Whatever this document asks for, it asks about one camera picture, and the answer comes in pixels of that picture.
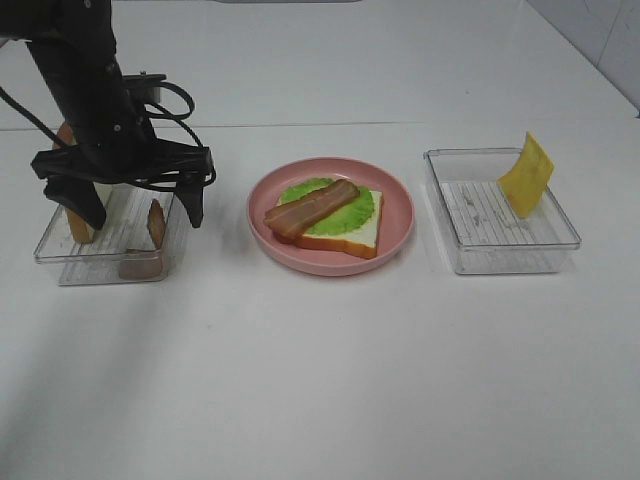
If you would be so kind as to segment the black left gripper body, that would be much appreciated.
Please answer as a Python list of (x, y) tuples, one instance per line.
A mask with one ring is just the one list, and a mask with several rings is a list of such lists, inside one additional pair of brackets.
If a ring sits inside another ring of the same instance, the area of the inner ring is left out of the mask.
[(161, 83), (161, 100), (140, 102), (124, 87), (116, 62), (105, 71), (62, 63), (39, 68), (76, 144), (39, 152), (36, 175), (127, 183), (148, 190), (175, 191), (181, 174), (215, 181), (210, 149), (184, 121), (195, 102), (184, 89)]

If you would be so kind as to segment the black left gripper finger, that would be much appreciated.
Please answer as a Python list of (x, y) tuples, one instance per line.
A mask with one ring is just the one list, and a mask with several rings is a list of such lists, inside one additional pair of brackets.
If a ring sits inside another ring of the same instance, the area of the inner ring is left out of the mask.
[(175, 185), (175, 196), (182, 203), (193, 228), (199, 228), (204, 217), (204, 187), (205, 177), (195, 173), (181, 174)]
[(101, 230), (107, 218), (106, 209), (94, 183), (80, 178), (53, 175), (47, 178), (44, 195), (70, 209), (93, 229)]

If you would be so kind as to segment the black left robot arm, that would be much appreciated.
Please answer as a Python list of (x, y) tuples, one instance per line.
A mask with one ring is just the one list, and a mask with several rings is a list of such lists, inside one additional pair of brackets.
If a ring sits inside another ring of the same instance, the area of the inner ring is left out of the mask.
[(2, 99), (55, 144), (31, 166), (45, 180), (45, 196), (99, 230), (106, 209), (99, 184), (128, 184), (174, 194), (191, 225), (203, 219), (203, 190), (216, 179), (211, 152), (200, 139), (190, 144), (161, 139), (151, 124), (166, 119), (182, 125), (159, 103), (166, 88), (190, 110), (192, 97), (163, 74), (124, 75), (116, 60), (109, 1), (4, 1), (1, 35), (23, 40), (75, 141), (69, 143), (3, 93)]

